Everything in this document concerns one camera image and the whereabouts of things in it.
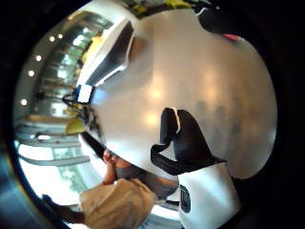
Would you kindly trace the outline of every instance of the ceiling light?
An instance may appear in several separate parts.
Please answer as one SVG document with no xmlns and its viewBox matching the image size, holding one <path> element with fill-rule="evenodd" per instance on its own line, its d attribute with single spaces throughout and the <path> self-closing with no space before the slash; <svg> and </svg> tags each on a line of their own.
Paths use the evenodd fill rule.
<svg viewBox="0 0 305 229">
<path fill-rule="evenodd" d="M 54 42 L 54 41 L 55 41 L 55 37 L 54 37 L 54 36 L 50 36 L 50 37 L 49 37 L 49 40 L 50 40 L 51 42 Z"/>
<path fill-rule="evenodd" d="M 36 61 L 40 61 L 41 60 L 41 55 L 36 55 L 35 59 L 36 59 Z"/>
<path fill-rule="evenodd" d="M 27 99 L 21 99 L 20 100 L 21 105 L 26 106 L 28 104 Z"/>
<path fill-rule="evenodd" d="M 32 77 L 35 75 L 35 72 L 33 70 L 28 71 L 28 76 Z"/>
</svg>

